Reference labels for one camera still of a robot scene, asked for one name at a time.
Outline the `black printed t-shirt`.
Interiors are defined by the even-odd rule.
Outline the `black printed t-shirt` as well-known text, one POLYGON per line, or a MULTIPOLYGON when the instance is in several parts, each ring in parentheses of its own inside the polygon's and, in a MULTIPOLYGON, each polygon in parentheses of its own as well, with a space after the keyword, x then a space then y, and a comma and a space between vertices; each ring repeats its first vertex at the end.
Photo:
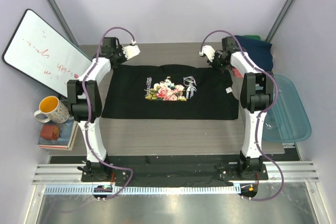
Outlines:
POLYGON ((236 120, 239 102, 229 71, 185 65, 117 67, 102 117, 236 120))

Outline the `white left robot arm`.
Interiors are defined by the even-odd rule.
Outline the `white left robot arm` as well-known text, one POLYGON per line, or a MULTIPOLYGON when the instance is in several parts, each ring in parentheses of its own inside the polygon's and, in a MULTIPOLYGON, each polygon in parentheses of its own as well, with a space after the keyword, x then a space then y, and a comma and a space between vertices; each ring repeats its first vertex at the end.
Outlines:
POLYGON ((100 132, 99 83, 112 68, 127 60, 116 37, 105 37, 99 50, 88 69, 78 79, 67 82, 68 110, 82 131, 87 151, 84 167, 78 167, 82 182, 106 182, 111 177, 112 168, 100 132))

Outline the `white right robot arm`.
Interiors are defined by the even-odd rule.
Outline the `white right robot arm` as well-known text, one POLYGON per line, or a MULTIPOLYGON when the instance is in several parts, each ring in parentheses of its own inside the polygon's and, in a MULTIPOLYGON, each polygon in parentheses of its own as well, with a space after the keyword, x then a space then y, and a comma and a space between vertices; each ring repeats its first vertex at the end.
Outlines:
POLYGON ((245 137, 235 168, 240 179, 256 179, 264 172, 262 151, 263 124, 269 109, 275 105, 278 88, 271 72, 266 72, 253 62, 237 37, 231 36, 236 48, 215 50, 212 46, 202 46, 199 55, 207 58, 207 63, 224 69, 231 65, 243 76, 240 91, 240 104, 245 112, 245 137))

